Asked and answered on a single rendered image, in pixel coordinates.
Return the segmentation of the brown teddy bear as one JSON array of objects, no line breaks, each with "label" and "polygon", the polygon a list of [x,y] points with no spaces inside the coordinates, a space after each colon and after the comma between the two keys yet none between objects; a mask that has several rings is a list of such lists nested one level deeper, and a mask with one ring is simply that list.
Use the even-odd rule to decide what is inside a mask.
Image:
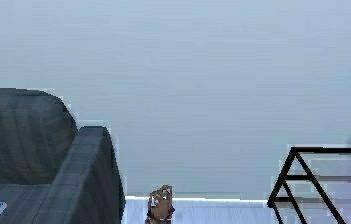
[{"label": "brown teddy bear", "polygon": [[174,212],[172,186],[163,185],[150,193],[145,224],[172,224]]}]

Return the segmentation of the dark grey sofa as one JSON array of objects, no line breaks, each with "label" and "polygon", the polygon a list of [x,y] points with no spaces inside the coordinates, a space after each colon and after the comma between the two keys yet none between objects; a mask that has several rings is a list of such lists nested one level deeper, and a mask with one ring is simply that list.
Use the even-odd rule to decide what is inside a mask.
[{"label": "dark grey sofa", "polygon": [[0,224],[122,224],[111,135],[78,127],[56,96],[0,88]]}]

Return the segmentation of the black frame glass table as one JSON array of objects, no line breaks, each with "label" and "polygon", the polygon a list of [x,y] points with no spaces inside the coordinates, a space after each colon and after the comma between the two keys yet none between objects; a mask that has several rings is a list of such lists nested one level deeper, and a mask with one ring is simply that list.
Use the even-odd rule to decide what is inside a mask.
[{"label": "black frame glass table", "polygon": [[293,146],[267,206],[277,224],[351,224],[351,148]]}]

